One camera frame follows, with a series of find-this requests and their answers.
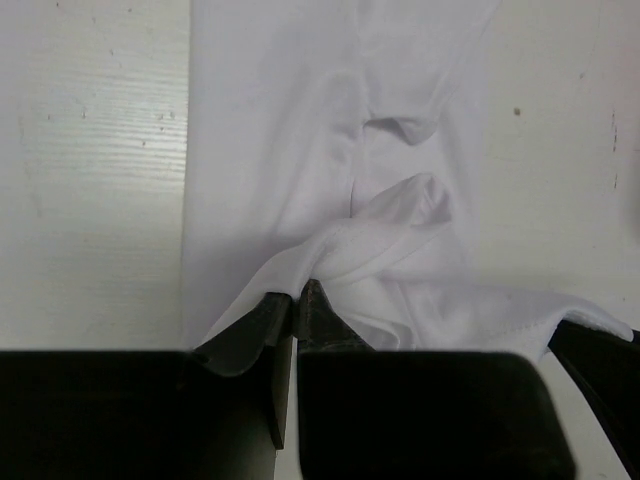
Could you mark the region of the white t shirt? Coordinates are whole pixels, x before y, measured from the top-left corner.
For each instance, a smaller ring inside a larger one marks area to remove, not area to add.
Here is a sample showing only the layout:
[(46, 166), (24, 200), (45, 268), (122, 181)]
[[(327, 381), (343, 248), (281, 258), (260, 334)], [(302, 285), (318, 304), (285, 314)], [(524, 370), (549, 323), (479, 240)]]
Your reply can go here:
[(195, 1), (183, 341), (317, 280), (380, 350), (538, 360), (562, 321), (628, 341), (573, 296), (471, 270), (484, 34), (494, 1)]

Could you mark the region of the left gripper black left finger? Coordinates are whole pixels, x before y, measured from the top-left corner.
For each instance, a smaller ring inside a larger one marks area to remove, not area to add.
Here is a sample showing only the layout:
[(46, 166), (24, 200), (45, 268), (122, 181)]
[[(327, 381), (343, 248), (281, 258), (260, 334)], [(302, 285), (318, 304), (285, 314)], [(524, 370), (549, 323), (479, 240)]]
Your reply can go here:
[(5, 479), (270, 479), (292, 301), (267, 294), (191, 351), (3, 351)]

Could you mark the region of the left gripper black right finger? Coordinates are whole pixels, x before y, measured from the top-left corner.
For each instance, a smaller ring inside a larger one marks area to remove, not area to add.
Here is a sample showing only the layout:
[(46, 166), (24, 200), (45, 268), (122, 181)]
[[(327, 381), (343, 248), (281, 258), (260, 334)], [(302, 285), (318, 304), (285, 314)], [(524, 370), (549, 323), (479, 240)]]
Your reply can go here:
[(536, 368), (510, 353), (376, 351), (317, 281), (300, 297), (299, 462), (307, 479), (572, 479)]

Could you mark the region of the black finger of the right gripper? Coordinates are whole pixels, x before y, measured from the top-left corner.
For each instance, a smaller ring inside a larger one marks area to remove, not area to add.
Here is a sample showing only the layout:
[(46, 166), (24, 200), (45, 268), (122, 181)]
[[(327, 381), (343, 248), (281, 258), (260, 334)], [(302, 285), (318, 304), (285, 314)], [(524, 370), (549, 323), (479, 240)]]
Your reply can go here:
[(639, 332), (630, 341), (563, 320), (549, 343), (632, 479), (639, 477)]

